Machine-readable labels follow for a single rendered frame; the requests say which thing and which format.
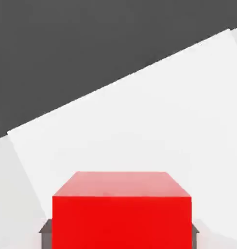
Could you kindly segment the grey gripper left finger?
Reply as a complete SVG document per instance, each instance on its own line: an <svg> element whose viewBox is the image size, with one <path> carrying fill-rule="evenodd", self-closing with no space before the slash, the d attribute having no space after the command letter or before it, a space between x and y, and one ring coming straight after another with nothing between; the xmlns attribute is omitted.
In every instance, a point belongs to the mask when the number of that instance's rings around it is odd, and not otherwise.
<svg viewBox="0 0 237 249"><path fill-rule="evenodd" d="M52 219L33 225L31 249L52 249Z"/></svg>

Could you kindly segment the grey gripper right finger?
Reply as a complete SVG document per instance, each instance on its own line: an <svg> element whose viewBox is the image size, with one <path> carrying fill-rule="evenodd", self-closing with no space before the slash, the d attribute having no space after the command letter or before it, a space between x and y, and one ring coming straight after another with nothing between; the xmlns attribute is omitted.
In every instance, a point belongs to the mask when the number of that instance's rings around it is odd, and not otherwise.
<svg viewBox="0 0 237 249"><path fill-rule="evenodd" d="M192 249L210 249L212 231L201 219L192 221Z"/></svg>

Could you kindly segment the small red cube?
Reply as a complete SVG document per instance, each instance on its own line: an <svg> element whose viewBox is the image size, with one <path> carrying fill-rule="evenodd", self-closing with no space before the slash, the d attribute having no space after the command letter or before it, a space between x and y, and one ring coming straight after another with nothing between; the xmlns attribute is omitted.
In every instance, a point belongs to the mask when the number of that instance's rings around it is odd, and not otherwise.
<svg viewBox="0 0 237 249"><path fill-rule="evenodd" d="M77 172L52 197L52 249L192 249L191 196L165 172Z"/></svg>

